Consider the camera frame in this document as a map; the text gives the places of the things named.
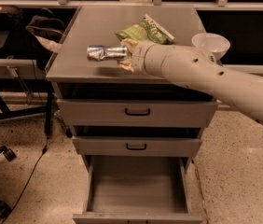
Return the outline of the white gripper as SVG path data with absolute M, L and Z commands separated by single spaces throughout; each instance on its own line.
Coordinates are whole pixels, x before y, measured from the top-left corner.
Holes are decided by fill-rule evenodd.
M 118 65 L 136 74 L 155 74 L 155 68 L 152 62 L 146 59 L 148 51 L 155 46 L 150 41 L 141 41 L 125 38 L 120 42 L 121 46 L 125 46 L 129 52 L 132 52 L 131 61 L 118 61 Z

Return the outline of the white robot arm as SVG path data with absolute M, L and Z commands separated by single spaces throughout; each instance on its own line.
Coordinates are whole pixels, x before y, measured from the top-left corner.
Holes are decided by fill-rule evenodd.
M 194 47 L 131 39 L 121 44 L 129 51 L 124 68 L 207 93 L 263 125 L 263 77 L 221 66 L 212 53 Z

